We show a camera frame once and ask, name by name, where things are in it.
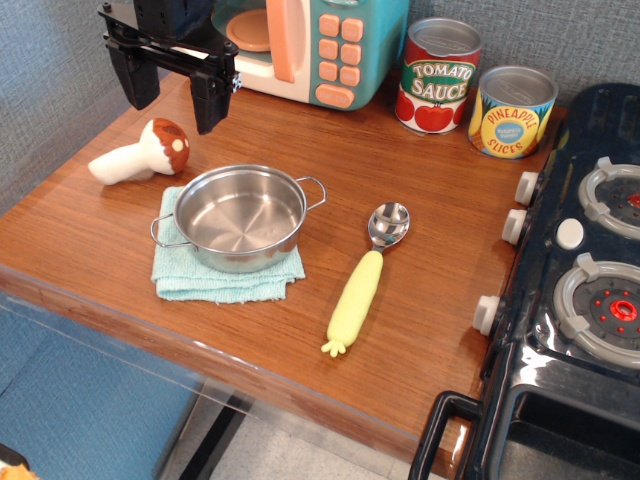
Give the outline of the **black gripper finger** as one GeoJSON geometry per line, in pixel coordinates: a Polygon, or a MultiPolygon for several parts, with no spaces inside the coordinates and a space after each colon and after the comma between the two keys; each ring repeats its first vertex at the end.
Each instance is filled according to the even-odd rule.
{"type": "Polygon", "coordinates": [[[157,66],[139,48],[127,48],[106,41],[114,71],[129,103],[137,110],[148,107],[160,94],[157,66]]]}
{"type": "Polygon", "coordinates": [[[196,71],[190,81],[197,131],[206,135],[228,116],[234,75],[196,71]]]}

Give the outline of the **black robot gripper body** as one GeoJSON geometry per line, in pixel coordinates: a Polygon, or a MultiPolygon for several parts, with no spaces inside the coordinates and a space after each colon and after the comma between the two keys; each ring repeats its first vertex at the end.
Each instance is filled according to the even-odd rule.
{"type": "Polygon", "coordinates": [[[213,25],[212,1],[103,1],[98,14],[107,26],[105,44],[139,48],[157,70],[234,75],[234,92],[241,87],[238,47],[213,25]]]}

